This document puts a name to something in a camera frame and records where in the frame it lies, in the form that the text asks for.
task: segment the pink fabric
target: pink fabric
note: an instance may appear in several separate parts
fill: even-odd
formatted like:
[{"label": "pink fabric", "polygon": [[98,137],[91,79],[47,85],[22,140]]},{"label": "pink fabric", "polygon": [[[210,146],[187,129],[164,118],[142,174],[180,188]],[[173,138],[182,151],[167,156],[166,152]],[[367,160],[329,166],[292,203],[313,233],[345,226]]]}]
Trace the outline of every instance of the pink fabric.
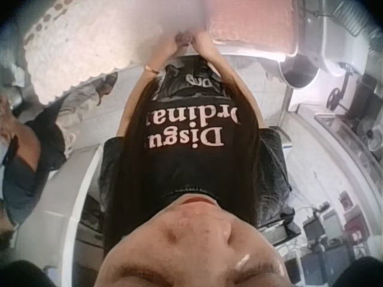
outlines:
[{"label": "pink fabric", "polygon": [[209,10],[216,41],[241,41],[285,54],[294,50],[292,0],[209,0]]}]

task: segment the nose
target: nose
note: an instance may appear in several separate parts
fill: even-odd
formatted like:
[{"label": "nose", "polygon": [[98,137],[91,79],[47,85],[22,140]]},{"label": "nose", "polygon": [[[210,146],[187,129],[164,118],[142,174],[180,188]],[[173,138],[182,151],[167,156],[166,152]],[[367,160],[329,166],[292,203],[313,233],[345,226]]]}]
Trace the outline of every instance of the nose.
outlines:
[{"label": "nose", "polygon": [[191,203],[182,206],[169,227],[177,244],[199,245],[205,248],[229,245],[232,234],[231,222],[222,211],[207,203]]}]

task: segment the lips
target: lips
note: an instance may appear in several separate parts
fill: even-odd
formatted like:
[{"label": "lips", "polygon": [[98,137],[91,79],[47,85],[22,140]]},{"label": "lips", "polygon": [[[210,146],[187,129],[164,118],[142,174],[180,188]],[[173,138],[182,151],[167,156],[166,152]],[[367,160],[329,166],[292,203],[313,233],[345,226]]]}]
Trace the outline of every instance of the lips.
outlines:
[{"label": "lips", "polygon": [[188,204],[188,203],[194,203],[194,202],[205,202],[205,203],[209,203],[211,205],[216,205],[212,200],[208,200],[204,197],[193,197],[191,199],[187,199],[184,202],[182,202],[181,205]]}]

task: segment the white lettering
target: white lettering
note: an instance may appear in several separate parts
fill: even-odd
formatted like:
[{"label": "white lettering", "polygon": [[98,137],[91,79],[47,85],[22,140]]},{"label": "white lettering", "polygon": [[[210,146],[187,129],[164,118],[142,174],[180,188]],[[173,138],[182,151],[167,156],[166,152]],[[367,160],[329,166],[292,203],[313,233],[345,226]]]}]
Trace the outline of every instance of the white lettering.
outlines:
[{"label": "white lettering", "polygon": [[[221,142],[221,130],[222,127],[211,127],[210,129],[203,130],[201,133],[201,142],[208,146],[223,146]],[[215,142],[209,142],[207,139],[208,132],[214,132]]]},{"label": "white lettering", "polygon": [[172,123],[174,123],[175,121],[184,121],[186,120],[186,117],[185,117],[185,110],[186,108],[177,108],[177,111],[178,111],[178,117],[176,118],[174,116],[174,111],[176,109],[168,109],[169,111],[169,119]]},{"label": "white lettering", "polygon": [[211,88],[213,85],[212,83],[210,82],[210,79],[203,79],[202,80],[202,87],[204,88]]},{"label": "white lettering", "polygon": [[229,114],[229,105],[220,105],[220,107],[222,108],[222,112],[219,112],[217,114],[218,117],[220,118],[227,118],[230,116]]},{"label": "white lettering", "polygon": [[[200,124],[201,127],[206,127],[208,123],[206,122],[207,118],[212,118],[217,113],[217,109],[213,105],[207,105],[207,106],[199,106],[199,118],[200,118]],[[206,109],[210,109],[210,114],[206,115]]]},{"label": "white lettering", "polygon": [[146,114],[146,126],[150,126],[150,113]]},{"label": "white lettering", "polygon": [[187,109],[189,110],[189,120],[195,120],[196,116],[196,106],[189,106]]},{"label": "white lettering", "polygon": [[202,87],[202,79],[201,78],[196,78],[195,80],[196,81],[196,85],[199,86],[199,87]]},{"label": "white lettering", "polygon": [[188,130],[182,130],[182,131],[180,131],[180,142],[182,143],[182,144],[187,144],[188,142],[189,142],[189,140],[190,140],[190,138],[189,138],[189,131]]},{"label": "white lettering", "polygon": [[193,130],[190,130],[191,131],[191,140],[193,142],[197,142],[198,141],[198,129],[193,129]]},{"label": "white lettering", "polygon": [[166,120],[165,118],[166,111],[164,109],[160,109],[159,111],[153,112],[153,123],[154,124],[163,124]]},{"label": "white lettering", "polygon": [[238,108],[237,107],[235,107],[235,108],[233,108],[232,110],[231,110],[231,112],[230,112],[230,114],[231,114],[231,116],[232,116],[232,119],[233,119],[233,121],[234,121],[234,123],[236,123],[236,124],[238,124],[238,118],[237,118],[237,110],[238,110]]},{"label": "white lettering", "polygon": [[195,82],[195,80],[194,80],[193,75],[187,74],[187,75],[186,75],[186,81],[188,81],[189,84],[191,84],[191,85],[193,85],[193,86],[196,85],[196,82]]},{"label": "white lettering", "polygon": [[149,136],[149,148],[156,148],[162,146],[162,141],[161,141],[161,135],[152,135]]},{"label": "white lettering", "polygon": [[175,127],[175,126],[170,126],[164,129],[163,134],[167,137],[165,141],[163,142],[163,145],[173,145],[177,143],[177,134],[178,134],[177,130],[178,130],[178,127]]}]

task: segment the long dark hair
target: long dark hair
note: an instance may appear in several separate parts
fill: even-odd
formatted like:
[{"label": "long dark hair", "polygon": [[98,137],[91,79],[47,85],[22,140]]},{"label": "long dark hair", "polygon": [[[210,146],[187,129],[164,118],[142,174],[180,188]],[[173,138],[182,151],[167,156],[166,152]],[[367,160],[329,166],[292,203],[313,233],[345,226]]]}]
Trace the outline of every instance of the long dark hair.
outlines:
[{"label": "long dark hair", "polygon": [[[256,227],[258,192],[254,192],[259,148],[259,126],[256,115],[234,79],[224,80],[224,91],[238,107],[233,134],[235,167],[234,186],[227,187],[221,207]],[[123,236],[148,221],[159,210],[143,190],[148,158],[146,116],[159,80],[152,80],[142,92],[124,137],[124,147],[111,184],[110,200],[104,229],[104,251],[107,254]]]}]

